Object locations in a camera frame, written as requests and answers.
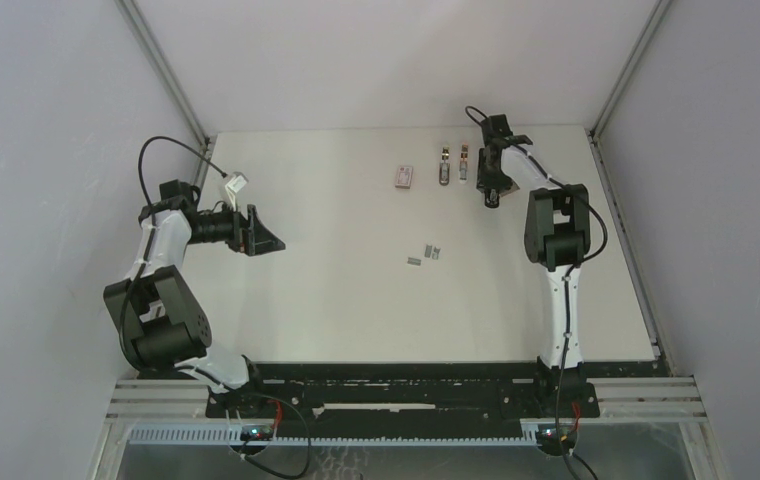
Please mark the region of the pink and white stapler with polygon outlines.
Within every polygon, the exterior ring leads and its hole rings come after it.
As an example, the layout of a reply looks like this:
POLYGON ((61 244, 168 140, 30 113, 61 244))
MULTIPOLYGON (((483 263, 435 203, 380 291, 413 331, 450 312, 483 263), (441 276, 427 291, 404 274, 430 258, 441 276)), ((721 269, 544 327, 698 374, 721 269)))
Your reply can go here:
POLYGON ((465 184, 468 181, 468 159, 469 145, 467 143, 463 143, 460 147, 460 155, 458 161, 458 180, 462 184, 465 184))

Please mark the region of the grey small stapler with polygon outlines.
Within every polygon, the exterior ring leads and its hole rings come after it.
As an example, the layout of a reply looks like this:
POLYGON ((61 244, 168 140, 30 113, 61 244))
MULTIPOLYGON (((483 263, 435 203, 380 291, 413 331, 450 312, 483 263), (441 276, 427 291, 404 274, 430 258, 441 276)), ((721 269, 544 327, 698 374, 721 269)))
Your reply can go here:
POLYGON ((450 167, 450 147, 445 145, 442 147, 439 162, 439 184, 441 186, 447 186, 450 182, 450 167))

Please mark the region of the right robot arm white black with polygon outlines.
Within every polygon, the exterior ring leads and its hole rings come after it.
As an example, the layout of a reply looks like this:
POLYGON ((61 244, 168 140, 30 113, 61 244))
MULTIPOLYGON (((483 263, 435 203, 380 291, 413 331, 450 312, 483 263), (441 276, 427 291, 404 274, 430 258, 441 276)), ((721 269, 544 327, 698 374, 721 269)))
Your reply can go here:
POLYGON ((584 363, 578 333, 578 290, 584 263, 600 255, 609 235, 582 183, 552 175, 533 154, 532 139, 511 130, 504 114, 475 107, 466 114, 480 127, 477 190, 490 209, 512 191, 528 190, 523 245, 544 275, 544 344, 538 356, 548 369, 578 369, 584 363))

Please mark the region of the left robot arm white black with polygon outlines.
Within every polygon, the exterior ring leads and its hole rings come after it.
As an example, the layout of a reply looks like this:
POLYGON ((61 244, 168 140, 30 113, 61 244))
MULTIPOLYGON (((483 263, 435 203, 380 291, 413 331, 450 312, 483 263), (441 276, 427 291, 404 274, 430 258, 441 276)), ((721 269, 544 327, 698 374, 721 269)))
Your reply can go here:
POLYGON ((250 362, 214 343, 203 307, 181 274, 188 246, 223 243, 248 257, 283 251, 285 243, 265 227, 256 207, 240 207, 246 177, 234 172, 220 187, 220 209, 201 210, 200 190, 174 180, 138 216, 142 239, 126 276, 103 291, 103 300, 127 362, 141 373, 179 371, 230 392, 230 404, 246 417, 267 407, 267 388, 251 379, 250 362))

